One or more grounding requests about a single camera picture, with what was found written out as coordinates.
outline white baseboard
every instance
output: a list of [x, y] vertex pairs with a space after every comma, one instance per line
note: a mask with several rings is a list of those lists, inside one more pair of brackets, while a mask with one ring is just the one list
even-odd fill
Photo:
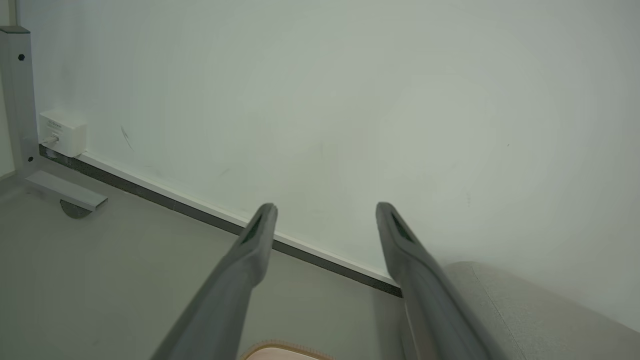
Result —
[[[101, 170], [109, 172], [110, 174], [121, 177], [122, 179], [128, 180], [136, 185], [140, 185], [144, 188], [157, 192], [161, 195], [169, 197], [185, 205], [191, 206], [192, 208], [196, 208], [200, 211], [204, 211], [208, 214], [211, 214], [215, 217], [221, 218], [233, 224], [246, 227], [246, 225], [249, 222], [249, 219], [235, 215], [215, 205], [209, 204], [208, 202], [197, 199], [194, 196], [179, 192], [158, 181], [149, 179], [148, 177], [145, 177], [133, 171], [127, 170], [124, 167], [114, 164], [113, 162], [107, 159], [101, 158], [96, 154], [85, 152], [84, 154], [78, 156], [77, 159], [89, 165], [92, 165], [94, 167], [97, 167]], [[293, 238], [292, 236], [276, 231], [275, 239], [284, 244], [287, 244], [297, 249], [300, 249], [302, 251], [308, 252], [309, 254], [318, 256], [319, 258], [323, 258], [325, 260], [331, 261], [332, 263], [344, 266], [348, 269], [354, 270], [366, 276], [386, 282], [393, 286], [397, 286], [396, 282], [393, 281], [393, 279], [391, 279], [391, 277], [388, 274], [383, 274], [377, 270], [373, 270], [371, 268], [358, 264], [352, 260], [345, 259], [339, 255], [333, 254], [324, 249], [320, 249], [319, 247], [313, 246], [311, 244], [305, 243], [304, 241]]]

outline white cable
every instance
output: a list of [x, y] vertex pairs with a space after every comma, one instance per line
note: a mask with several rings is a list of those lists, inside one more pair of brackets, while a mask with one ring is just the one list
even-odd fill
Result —
[[44, 138], [44, 140], [42, 140], [42, 142], [40, 144], [49, 145], [49, 144], [58, 142], [58, 140], [60, 140], [60, 139], [56, 135], [51, 135], [51, 136], [49, 136], [47, 138]]

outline baseboard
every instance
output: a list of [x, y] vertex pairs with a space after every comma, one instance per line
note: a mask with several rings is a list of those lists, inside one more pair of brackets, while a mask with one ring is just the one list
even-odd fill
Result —
[[[249, 221], [249, 219], [235, 215], [189, 194], [179, 192], [158, 181], [136, 174], [90, 152], [85, 152], [77, 158], [67, 158], [66, 156], [40, 146], [40, 154], [104, 183], [234, 234], [239, 234]], [[274, 240], [273, 248], [277, 251], [349, 277], [389, 294], [402, 297], [397, 284], [387, 274], [383, 274], [278, 231], [275, 233]]]

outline white box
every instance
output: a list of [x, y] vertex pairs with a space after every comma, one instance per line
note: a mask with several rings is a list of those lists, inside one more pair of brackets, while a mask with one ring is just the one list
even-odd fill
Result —
[[86, 122], [61, 111], [45, 111], [38, 116], [40, 143], [50, 136], [57, 137], [58, 141], [43, 145], [62, 155], [75, 158], [86, 151]]

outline scuff mark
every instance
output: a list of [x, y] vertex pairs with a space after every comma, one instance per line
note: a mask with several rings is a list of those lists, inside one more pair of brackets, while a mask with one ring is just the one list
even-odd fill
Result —
[[221, 173], [218, 175], [218, 178], [223, 177], [227, 172], [230, 172], [230, 171], [231, 171], [231, 168], [230, 168], [230, 167], [226, 168], [223, 172], [221, 172]]
[[124, 140], [127, 140], [127, 145], [131, 148], [131, 151], [136, 152], [133, 147], [131, 147], [131, 143], [129, 142], [129, 135], [127, 135], [127, 132], [124, 131], [124, 127], [122, 127], [122, 125], [120, 125], [120, 130], [122, 130], [122, 136], [124, 136]]

